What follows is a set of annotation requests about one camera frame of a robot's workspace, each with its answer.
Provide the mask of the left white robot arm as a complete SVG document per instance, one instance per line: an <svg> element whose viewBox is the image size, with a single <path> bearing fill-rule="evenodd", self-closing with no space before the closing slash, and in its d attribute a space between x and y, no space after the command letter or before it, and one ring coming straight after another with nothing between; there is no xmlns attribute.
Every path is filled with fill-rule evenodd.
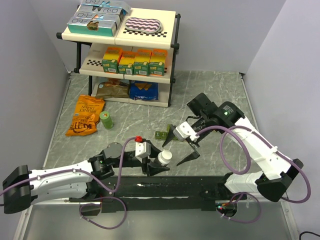
<svg viewBox="0 0 320 240"><path fill-rule="evenodd" d="M143 139L135 142L133 151L125 151L124 145L112 142L88 160L65 167L30 170L22 165L2 182L1 207L5 214L15 214L55 199L93 201L102 195L101 190L110 195L118 191L123 168L141 168L151 177L169 171L172 157L169 150L159 150Z"/></svg>

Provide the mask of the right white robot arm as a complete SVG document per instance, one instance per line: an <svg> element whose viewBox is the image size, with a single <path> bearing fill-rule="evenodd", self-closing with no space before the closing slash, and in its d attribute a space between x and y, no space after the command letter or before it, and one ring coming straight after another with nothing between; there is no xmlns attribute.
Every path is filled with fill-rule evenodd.
<svg viewBox="0 0 320 240"><path fill-rule="evenodd" d="M232 102L217 106L203 92L187 103L197 121L170 125L163 143L166 146L174 138L187 141L193 152L180 161L181 164L197 159L199 142L216 131L221 139L231 136L242 147L246 156L244 170L235 170L228 163L230 173L225 175L218 193L223 199L230 199L237 193L259 193L271 202L277 202L301 174L303 163L282 154L251 124L245 114Z"/></svg>

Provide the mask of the green weekly pill organizer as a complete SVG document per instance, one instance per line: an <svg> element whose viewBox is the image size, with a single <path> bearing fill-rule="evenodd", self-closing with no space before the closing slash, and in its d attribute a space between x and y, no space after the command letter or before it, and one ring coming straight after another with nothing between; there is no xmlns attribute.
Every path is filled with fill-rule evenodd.
<svg viewBox="0 0 320 240"><path fill-rule="evenodd" d="M155 131L154 137L156 140L165 140L170 130L170 124L167 125L166 131Z"/></svg>

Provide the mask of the dark white-capped pill bottle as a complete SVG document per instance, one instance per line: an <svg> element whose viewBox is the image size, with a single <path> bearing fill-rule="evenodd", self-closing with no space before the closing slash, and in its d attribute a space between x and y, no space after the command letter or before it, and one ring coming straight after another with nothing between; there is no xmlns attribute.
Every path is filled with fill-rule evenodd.
<svg viewBox="0 0 320 240"><path fill-rule="evenodd" d="M172 160L172 153L169 150L164 149L157 156L157 161L162 166L167 166Z"/></svg>

